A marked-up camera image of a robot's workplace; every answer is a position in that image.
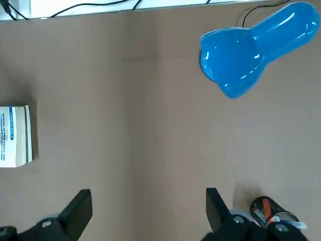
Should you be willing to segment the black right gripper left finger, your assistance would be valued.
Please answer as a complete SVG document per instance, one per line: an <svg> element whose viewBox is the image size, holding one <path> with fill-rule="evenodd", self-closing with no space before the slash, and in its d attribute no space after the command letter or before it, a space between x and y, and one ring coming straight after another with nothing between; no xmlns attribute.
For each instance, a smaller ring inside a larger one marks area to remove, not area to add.
<svg viewBox="0 0 321 241"><path fill-rule="evenodd" d="M78 240L92 214L91 191L82 189L56 217L45 218L26 231L2 226L1 240Z"/></svg>

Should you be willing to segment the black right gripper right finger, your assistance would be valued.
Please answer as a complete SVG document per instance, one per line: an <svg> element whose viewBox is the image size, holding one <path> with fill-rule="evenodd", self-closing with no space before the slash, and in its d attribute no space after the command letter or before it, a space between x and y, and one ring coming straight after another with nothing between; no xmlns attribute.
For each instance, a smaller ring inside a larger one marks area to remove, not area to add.
<svg viewBox="0 0 321 241"><path fill-rule="evenodd" d="M202 240L308 240L305 223L267 196L254 199L245 215L231 212L218 190L207 188L206 215L212 231Z"/></svg>

